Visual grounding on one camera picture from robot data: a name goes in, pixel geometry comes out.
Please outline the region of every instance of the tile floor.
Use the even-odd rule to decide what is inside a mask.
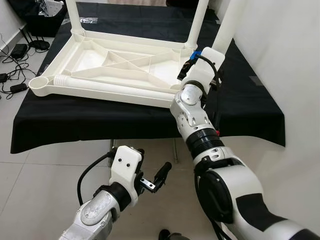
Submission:
[[[37,72],[44,57],[45,53],[31,56],[27,60],[30,69]],[[13,68],[14,64],[0,63],[0,72]],[[5,89],[12,84],[17,83],[6,82]],[[12,155],[13,119],[26,91],[10,100],[0,95],[0,240],[56,240],[70,226],[79,207],[76,186],[80,174],[109,150],[110,142],[58,143]],[[172,139],[119,140],[117,145],[145,149],[143,170],[150,179],[165,161],[173,159]],[[156,240],[163,228],[191,239],[216,239],[198,204],[192,159],[181,140],[177,149],[181,163],[173,165],[167,184],[156,194],[144,193],[136,207],[126,209],[108,239]],[[107,163],[102,162],[83,180],[83,199],[89,200],[108,179]]]

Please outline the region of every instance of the black tablecloth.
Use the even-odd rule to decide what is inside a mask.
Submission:
[[[135,37],[185,42],[195,11],[174,7],[78,3],[80,17],[98,17],[86,30]],[[198,38],[198,49],[211,46],[219,23],[207,10]],[[39,74],[51,63],[69,37],[71,25],[61,26]],[[255,136],[285,145],[284,115],[232,42],[223,63],[220,89],[221,136]],[[215,92],[209,94],[206,111],[216,109]],[[28,91],[13,122],[11,153],[38,146],[100,139],[174,138],[175,119],[169,109],[129,103],[51,94],[37,97]]]

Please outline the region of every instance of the table leg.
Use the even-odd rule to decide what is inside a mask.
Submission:
[[[110,150],[109,150],[109,151],[111,151],[112,148],[115,147],[115,146],[116,146],[116,140],[115,140],[115,139],[111,139],[111,140],[110,140]],[[111,168],[111,166],[112,166],[112,163],[113,163],[112,161],[113,161],[113,160],[112,160],[112,158],[110,157],[110,158],[109,158],[109,161],[108,161],[108,167],[109,167],[109,168]]]
[[[173,138],[173,161],[175,164],[179,163],[178,153],[177,153],[177,142],[175,138]]]

